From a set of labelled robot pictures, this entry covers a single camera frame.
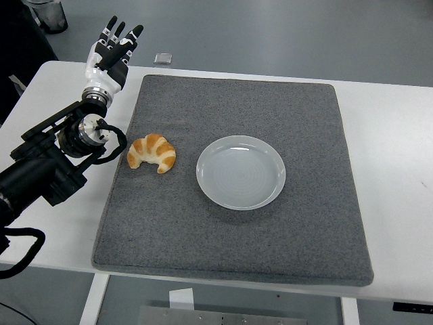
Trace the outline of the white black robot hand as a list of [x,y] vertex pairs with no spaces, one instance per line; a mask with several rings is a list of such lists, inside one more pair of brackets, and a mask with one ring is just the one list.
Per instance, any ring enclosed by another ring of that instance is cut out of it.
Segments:
[[111,100],[123,89],[143,26],[139,24],[122,36],[124,28],[125,23],[112,16],[92,45],[85,66],[86,91],[99,89]]

